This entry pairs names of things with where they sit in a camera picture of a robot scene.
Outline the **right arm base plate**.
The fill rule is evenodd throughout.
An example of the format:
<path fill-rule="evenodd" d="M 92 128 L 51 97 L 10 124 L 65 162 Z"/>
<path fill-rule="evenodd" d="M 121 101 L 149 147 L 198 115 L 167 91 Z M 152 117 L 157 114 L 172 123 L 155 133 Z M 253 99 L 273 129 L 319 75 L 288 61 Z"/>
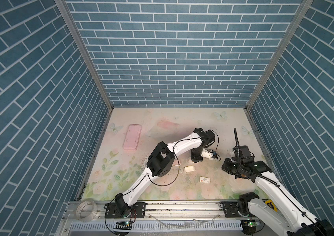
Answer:
<path fill-rule="evenodd" d="M 219 206 L 224 212 L 225 218 L 239 218 L 243 217 L 239 214 L 237 201 L 222 201 Z"/>

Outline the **staple box tray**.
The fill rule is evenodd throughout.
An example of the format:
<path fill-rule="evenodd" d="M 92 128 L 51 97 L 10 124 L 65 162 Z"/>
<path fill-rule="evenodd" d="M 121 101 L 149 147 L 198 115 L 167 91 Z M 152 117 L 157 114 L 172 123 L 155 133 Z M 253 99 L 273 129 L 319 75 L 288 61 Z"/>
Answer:
<path fill-rule="evenodd" d="M 186 166 L 186 167 L 184 167 L 184 172 L 185 173 L 192 173 L 192 172 L 195 172 L 195 171 L 196 171 L 196 169 L 195 169 L 194 166 Z"/>

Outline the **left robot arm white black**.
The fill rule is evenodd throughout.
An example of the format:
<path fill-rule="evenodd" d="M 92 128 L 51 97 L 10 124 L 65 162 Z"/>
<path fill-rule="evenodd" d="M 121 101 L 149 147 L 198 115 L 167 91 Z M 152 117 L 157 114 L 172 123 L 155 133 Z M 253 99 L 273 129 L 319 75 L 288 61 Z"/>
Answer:
<path fill-rule="evenodd" d="M 202 162 L 205 158 L 215 159 L 214 151 L 208 149 L 215 140 L 214 131 L 195 128 L 189 136 L 176 142 L 169 144 L 159 142 L 148 157 L 144 171 L 134 184 L 125 192 L 115 196 L 114 204 L 119 214 L 127 215 L 150 184 L 156 185 L 154 180 L 169 173 L 179 155 L 190 151 L 190 159 L 194 163 Z"/>

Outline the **white staple box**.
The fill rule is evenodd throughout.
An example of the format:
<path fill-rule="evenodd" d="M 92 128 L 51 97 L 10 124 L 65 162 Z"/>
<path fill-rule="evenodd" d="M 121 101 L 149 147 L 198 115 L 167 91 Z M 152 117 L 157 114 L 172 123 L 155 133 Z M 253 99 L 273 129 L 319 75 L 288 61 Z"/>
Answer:
<path fill-rule="evenodd" d="M 200 177 L 200 182 L 210 184 L 210 179 L 207 177 Z"/>

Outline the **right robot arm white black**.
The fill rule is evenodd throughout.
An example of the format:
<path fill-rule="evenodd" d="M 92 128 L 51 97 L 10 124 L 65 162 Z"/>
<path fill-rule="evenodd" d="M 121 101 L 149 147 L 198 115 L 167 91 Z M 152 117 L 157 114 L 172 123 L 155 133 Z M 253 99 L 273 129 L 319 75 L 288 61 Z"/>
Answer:
<path fill-rule="evenodd" d="M 271 168 L 263 161 L 254 161 L 247 146 L 233 148 L 234 156 L 226 158 L 222 170 L 252 181 L 263 190 L 277 207 L 271 209 L 261 198 L 249 192 L 239 196 L 240 215 L 256 216 L 279 236 L 333 236 L 334 228 L 306 209 L 281 184 Z"/>

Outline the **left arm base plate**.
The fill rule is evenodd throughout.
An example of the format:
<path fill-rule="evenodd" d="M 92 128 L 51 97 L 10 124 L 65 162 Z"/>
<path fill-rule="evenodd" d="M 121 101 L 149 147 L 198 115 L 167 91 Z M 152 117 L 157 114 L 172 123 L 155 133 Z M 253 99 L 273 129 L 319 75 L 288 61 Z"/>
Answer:
<path fill-rule="evenodd" d="M 118 207 L 116 203 L 108 203 L 107 211 L 105 214 L 106 218 L 109 219 L 120 219 L 120 218 L 144 218 L 145 216 L 145 202 L 137 202 L 132 206 Z"/>

